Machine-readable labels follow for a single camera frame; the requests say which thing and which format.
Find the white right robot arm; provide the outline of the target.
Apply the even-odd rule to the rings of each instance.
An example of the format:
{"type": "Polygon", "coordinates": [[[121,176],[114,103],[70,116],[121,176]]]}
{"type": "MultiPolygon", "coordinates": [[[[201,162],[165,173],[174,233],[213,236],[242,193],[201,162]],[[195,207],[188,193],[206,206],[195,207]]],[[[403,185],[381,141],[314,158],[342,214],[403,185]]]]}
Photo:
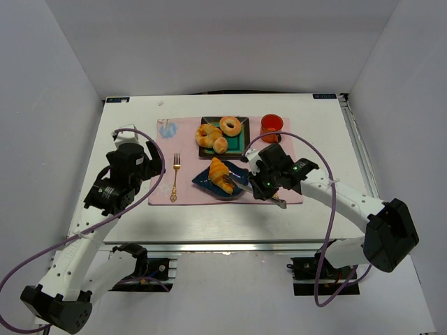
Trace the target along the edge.
{"type": "Polygon", "coordinates": [[[390,273],[419,242],[409,209],[397,198],[385,202],[362,194],[331,179],[306,158],[293,161],[277,143],[249,149],[243,156],[250,166],[254,198],[269,200],[282,188],[292,190],[334,207],[360,229],[361,237],[336,239],[317,252],[329,267],[371,265],[390,273]]]}

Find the metal food tongs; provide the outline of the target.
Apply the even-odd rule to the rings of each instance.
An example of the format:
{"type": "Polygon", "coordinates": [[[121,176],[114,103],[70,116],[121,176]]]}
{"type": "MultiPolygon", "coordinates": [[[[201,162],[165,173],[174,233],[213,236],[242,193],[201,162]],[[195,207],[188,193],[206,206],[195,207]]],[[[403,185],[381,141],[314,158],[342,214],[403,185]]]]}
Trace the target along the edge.
{"type": "MultiPolygon", "coordinates": [[[[226,183],[233,185],[234,187],[238,187],[238,188],[242,189],[243,191],[249,192],[252,195],[254,195],[254,190],[253,190],[252,187],[245,186],[244,184],[241,184],[240,182],[234,180],[231,176],[224,175],[223,176],[223,180],[226,183]]],[[[282,200],[280,198],[271,197],[271,198],[268,198],[267,201],[272,203],[272,204],[275,204],[276,206],[280,207],[281,209],[286,209],[287,208],[286,201],[282,200]]]]}

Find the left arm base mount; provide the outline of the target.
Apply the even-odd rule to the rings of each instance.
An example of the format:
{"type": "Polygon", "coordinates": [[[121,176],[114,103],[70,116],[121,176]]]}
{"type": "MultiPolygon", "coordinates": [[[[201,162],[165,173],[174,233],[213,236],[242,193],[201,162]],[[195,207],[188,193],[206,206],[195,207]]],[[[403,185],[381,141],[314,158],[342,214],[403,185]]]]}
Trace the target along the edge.
{"type": "Polygon", "coordinates": [[[115,284],[112,292],[170,292],[177,273],[177,259],[152,257],[147,249],[134,243],[115,246],[116,251],[126,251],[136,259],[135,271],[115,284]]]}

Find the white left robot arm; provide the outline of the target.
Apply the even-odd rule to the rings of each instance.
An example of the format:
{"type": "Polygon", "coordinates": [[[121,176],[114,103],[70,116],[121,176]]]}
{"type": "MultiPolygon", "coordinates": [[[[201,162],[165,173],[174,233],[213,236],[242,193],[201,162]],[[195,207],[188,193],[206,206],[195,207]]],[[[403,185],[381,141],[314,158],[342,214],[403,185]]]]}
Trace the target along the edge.
{"type": "Polygon", "coordinates": [[[127,242],[112,250],[110,259],[89,271],[104,239],[122,212],[129,208],[144,181],[164,169],[157,146],[147,142],[117,144],[107,153],[103,168],[86,198],[74,241],[66,244],[50,270],[35,286],[27,286],[20,299],[35,316],[69,334],[87,323],[93,305],[122,279],[147,272],[146,248],[127,242]]]}

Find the striped orange croissant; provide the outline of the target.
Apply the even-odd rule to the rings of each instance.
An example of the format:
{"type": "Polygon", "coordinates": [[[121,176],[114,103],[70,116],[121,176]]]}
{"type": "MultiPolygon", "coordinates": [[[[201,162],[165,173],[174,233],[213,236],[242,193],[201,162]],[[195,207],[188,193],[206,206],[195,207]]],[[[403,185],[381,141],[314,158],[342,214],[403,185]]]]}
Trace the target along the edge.
{"type": "Polygon", "coordinates": [[[234,187],[224,180],[225,176],[229,176],[228,167],[218,158],[213,158],[210,163],[210,170],[208,173],[209,180],[223,190],[226,194],[232,195],[234,187]]]}

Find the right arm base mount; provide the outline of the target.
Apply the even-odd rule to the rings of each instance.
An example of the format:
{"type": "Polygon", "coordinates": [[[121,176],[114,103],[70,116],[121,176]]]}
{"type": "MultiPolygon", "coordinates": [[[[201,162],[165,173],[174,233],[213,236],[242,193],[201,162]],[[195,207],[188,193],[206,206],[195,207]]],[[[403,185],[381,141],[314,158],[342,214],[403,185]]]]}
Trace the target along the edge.
{"type": "MultiPolygon", "coordinates": [[[[291,258],[291,262],[286,265],[293,278],[293,294],[296,297],[310,297],[314,295],[314,281],[318,259],[315,257],[291,258]]],[[[352,268],[343,267],[334,269],[330,265],[323,263],[321,277],[318,285],[320,295],[331,296],[346,281],[352,268]]]]}

